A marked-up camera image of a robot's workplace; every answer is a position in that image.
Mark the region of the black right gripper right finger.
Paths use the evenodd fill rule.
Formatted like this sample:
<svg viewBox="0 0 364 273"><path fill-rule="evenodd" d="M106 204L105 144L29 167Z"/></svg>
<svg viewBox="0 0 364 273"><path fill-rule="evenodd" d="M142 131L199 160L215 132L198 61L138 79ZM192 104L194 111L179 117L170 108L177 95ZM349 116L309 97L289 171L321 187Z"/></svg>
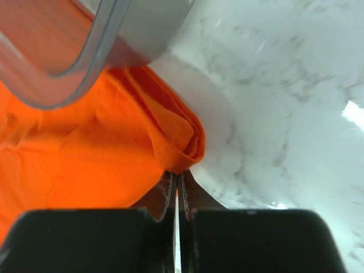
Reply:
<svg viewBox="0 0 364 273"><path fill-rule="evenodd" d="M182 272L345 272L325 221L304 209L227 209L177 178Z"/></svg>

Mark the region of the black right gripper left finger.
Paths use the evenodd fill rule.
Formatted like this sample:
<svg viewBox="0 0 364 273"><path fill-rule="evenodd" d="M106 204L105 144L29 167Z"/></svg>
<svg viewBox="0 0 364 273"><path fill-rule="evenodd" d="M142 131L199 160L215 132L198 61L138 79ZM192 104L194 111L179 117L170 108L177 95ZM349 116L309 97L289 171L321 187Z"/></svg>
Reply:
<svg viewBox="0 0 364 273"><path fill-rule="evenodd" d="M23 213L1 246L2 272L174 272L176 176L126 209Z"/></svg>

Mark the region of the orange t shirt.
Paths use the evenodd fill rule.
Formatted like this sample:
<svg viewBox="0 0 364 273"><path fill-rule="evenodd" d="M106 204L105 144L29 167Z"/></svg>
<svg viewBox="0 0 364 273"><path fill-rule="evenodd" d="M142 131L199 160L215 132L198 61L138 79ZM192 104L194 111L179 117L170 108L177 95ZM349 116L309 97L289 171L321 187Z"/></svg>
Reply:
<svg viewBox="0 0 364 273"><path fill-rule="evenodd" d="M25 212L127 208L205 154L200 120L148 64L104 68L79 99L27 105L1 82L1 238Z"/></svg>

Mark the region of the clear grey plastic bin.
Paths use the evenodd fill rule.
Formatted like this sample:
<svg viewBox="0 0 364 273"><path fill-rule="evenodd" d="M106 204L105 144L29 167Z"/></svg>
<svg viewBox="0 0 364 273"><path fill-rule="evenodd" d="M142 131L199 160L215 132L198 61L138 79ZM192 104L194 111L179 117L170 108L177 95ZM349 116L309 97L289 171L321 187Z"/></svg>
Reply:
<svg viewBox="0 0 364 273"><path fill-rule="evenodd" d="M1 82L29 106L68 105L104 68L158 59L192 6L192 1L2 1Z"/></svg>

